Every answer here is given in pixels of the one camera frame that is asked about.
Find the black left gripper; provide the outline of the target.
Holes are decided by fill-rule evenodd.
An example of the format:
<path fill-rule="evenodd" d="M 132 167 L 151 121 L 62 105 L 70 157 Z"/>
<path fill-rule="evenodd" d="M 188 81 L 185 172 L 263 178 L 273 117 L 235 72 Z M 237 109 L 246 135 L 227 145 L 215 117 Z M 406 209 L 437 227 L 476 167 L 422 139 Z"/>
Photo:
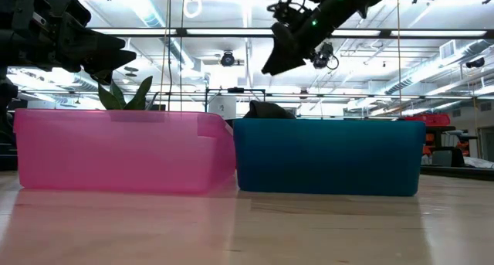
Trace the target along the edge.
<path fill-rule="evenodd" d="M 10 66 L 85 70 L 111 84 L 114 70 L 136 59 L 124 41 L 87 29 L 90 12 L 78 0 L 1 0 L 1 71 Z"/>

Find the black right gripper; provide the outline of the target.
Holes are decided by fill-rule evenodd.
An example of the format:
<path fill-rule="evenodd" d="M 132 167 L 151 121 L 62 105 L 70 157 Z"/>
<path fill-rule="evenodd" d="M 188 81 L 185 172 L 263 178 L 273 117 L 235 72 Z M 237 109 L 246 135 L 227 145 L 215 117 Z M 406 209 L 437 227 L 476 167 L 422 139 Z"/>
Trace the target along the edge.
<path fill-rule="evenodd" d="M 373 0 L 324 0 L 295 27 L 275 22 L 273 48 L 261 72 L 271 76 L 306 64 L 310 53 L 355 12 L 365 13 Z"/>

